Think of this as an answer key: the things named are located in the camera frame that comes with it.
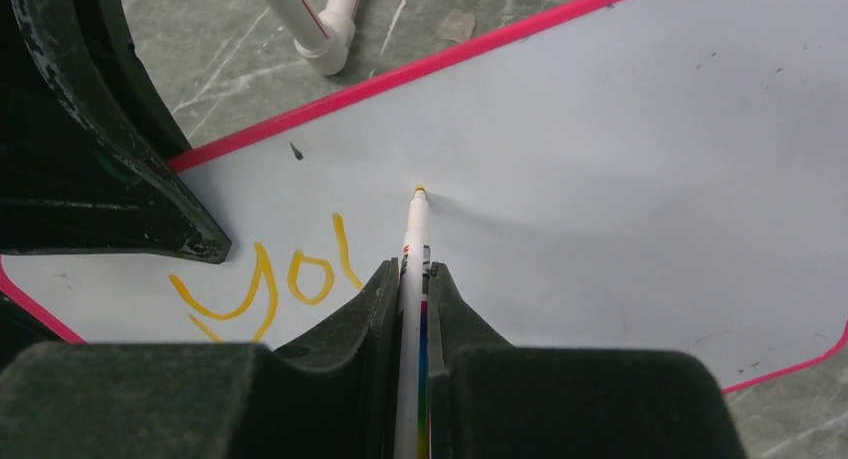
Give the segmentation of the white rainbow marker pen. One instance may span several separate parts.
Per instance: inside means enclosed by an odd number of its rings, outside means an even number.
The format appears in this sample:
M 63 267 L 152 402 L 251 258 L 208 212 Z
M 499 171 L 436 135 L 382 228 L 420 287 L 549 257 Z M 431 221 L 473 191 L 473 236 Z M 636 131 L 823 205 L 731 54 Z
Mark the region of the white rainbow marker pen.
M 410 202 L 399 283 L 402 315 L 393 456 L 427 458 L 429 203 L 417 187 Z

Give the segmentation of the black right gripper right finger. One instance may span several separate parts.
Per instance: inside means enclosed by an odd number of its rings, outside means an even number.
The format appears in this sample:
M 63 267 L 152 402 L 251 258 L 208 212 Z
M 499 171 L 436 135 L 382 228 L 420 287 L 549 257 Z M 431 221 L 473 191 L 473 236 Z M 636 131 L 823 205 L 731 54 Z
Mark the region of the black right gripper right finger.
M 518 347 L 448 267 L 429 279 L 434 458 L 742 458 L 718 384 L 677 351 Z

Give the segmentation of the pink framed whiteboard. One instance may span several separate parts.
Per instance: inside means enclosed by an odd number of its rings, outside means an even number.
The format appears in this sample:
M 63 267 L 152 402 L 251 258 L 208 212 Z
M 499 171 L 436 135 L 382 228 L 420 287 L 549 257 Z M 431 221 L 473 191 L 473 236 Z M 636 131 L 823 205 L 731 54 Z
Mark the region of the pink framed whiteboard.
M 3 256 L 66 341 L 278 346 L 402 253 L 525 346 L 680 350 L 728 391 L 847 341 L 847 0 L 575 0 L 172 163 L 220 265 Z

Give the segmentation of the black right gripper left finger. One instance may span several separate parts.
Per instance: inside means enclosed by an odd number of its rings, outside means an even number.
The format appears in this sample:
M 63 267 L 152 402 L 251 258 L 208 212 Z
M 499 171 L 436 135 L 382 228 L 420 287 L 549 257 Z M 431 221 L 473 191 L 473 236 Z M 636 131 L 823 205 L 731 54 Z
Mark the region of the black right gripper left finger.
M 5 458 L 384 458 L 398 265 L 287 344 L 70 344 L 1 303 Z

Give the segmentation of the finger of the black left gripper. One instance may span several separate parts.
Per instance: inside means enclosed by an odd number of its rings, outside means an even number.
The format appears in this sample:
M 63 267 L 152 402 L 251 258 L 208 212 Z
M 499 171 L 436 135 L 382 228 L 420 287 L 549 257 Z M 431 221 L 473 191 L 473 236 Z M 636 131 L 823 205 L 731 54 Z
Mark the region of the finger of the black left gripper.
M 121 0 L 1 0 L 1 250 L 222 263 Z

